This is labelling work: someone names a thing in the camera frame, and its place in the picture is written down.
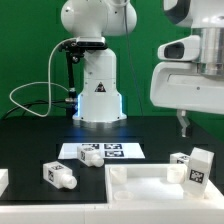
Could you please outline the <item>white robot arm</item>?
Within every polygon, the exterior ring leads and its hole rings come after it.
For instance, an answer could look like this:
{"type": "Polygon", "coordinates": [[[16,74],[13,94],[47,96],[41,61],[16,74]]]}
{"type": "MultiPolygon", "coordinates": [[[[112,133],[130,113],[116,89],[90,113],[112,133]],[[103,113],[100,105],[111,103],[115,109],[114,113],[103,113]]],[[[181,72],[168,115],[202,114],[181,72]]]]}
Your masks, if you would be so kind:
{"type": "MultiPolygon", "coordinates": [[[[150,100],[172,108],[183,129],[188,111],[224,114],[224,0],[163,0],[163,12],[191,35],[161,45],[161,62],[152,75],[150,100]]],[[[116,89],[116,55],[107,36],[133,31],[136,11],[130,0],[68,0],[61,11],[73,38],[63,45],[70,65],[84,61],[84,87],[73,120],[91,126],[123,121],[116,89]]]]}

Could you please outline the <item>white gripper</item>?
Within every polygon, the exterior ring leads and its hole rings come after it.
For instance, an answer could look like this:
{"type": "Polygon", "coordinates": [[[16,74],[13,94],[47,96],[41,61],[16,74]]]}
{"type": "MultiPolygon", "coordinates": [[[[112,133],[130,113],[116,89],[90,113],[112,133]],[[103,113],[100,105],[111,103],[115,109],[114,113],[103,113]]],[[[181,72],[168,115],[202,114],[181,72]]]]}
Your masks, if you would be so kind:
{"type": "Polygon", "coordinates": [[[161,62],[153,71],[150,99],[155,106],[179,109],[181,135],[188,137],[186,110],[224,114],[224,79],[199,74],[193,63],[161,62]]]}

